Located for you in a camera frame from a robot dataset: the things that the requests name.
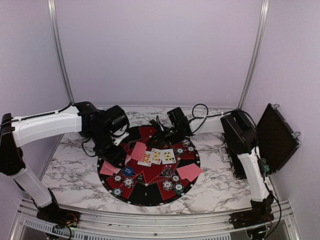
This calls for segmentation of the five of hearts card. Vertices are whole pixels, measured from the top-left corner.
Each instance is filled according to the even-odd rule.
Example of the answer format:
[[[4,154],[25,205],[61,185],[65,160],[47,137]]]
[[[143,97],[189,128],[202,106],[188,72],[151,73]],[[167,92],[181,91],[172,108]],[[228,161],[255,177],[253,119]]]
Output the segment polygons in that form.
[[[162,163],[162,150],[157,148],[152,148],[153,158],[151,160],[152,164],[160,165]]]

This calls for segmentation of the red playing card deck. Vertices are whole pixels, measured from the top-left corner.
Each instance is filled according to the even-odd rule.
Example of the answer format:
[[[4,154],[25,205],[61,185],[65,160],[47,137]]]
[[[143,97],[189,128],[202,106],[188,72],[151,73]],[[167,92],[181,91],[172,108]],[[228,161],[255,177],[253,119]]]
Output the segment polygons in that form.
[[[130,160],[131,160],[131,156],[127,154],[124,164],[127,165]]]

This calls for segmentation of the single red playing card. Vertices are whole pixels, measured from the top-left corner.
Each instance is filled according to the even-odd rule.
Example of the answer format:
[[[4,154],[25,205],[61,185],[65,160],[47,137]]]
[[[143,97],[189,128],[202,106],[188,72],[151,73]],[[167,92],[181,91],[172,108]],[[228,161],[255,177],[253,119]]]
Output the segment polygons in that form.
[[[114,167],[109,162],[104,161],[99,173],[102,175],[112,176],[113,174],[117,174],[120,171],[121,171],[120,168]]]

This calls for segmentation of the ten of hearts card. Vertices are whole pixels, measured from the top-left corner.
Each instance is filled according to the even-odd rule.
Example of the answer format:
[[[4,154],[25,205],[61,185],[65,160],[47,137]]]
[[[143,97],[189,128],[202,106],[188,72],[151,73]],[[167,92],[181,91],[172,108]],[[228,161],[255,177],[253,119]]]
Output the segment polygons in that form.
[[[138,161],[137,164],[140,166],[150,167],[152,165],[152,159],[154,157],[154,153],[151,151],[146,151],[143,155],[141,161]]]

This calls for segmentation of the blue small blind button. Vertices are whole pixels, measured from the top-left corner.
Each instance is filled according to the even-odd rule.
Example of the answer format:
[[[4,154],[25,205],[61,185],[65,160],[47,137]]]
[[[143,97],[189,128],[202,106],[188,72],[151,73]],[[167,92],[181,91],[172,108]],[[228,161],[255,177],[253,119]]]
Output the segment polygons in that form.
[[[126,166],[122,171],[124,176],[130,177],[135,175],[134,168],[131,166]]]

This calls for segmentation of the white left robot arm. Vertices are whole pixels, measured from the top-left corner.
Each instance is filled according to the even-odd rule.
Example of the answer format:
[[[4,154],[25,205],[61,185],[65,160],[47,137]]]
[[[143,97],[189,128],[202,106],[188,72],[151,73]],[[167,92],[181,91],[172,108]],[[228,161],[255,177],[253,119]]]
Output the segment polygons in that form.
[[[12,116],[6,113],[0,123],[0,172],[11,177],[43,209],[53,223],[63,219],[63,211],[51,191],[45,187],[24,157],[25,148],[65,134],[80,134],[94,143],[94,156],[123,168],[127,158],[121,141],[129,135],[130,121],[125,111],[115,105],[99,110],[89,101],[70,103],[58,110],[35,115]]]

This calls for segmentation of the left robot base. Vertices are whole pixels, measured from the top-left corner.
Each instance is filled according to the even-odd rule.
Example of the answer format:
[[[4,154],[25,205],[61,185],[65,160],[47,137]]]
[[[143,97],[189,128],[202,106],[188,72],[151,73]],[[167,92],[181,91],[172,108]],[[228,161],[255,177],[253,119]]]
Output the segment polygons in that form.
[[[79,223],[80,213],[78,211],[60,208],[58,205],[48,205],[37,208],[36,217],[40,220],[51,222],[57,225],[57,228],[76,227]]]

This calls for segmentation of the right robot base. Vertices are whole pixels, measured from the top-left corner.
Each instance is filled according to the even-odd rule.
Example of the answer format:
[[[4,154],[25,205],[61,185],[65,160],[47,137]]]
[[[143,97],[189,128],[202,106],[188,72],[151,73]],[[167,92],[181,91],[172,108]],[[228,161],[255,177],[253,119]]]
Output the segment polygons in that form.
[[[274,219],[270,209],[265,214],[262,214],[260,210],[251,209],[232,213],[228,221],[234,229],[246,228],[247,236],[250,239],[262,239],[267,235]]]

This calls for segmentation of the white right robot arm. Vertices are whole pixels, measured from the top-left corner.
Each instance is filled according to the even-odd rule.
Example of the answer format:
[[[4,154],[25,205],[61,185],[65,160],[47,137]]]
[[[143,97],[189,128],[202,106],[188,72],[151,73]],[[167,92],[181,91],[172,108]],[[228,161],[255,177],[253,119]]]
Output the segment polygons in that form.
[[[251,191],[251,209],[247,219],[258,224],[267,216],[266,207],[274,201],[261,166],[258,127],[252,117],[241,109],[233,109],[211,115],[187,118],[180,107],[167,112],[171,127],[152,119],[150,124],[156,133],[147,142],[148,146],[167,142],[174,138],[221,132],[227,150],[240,160]]]

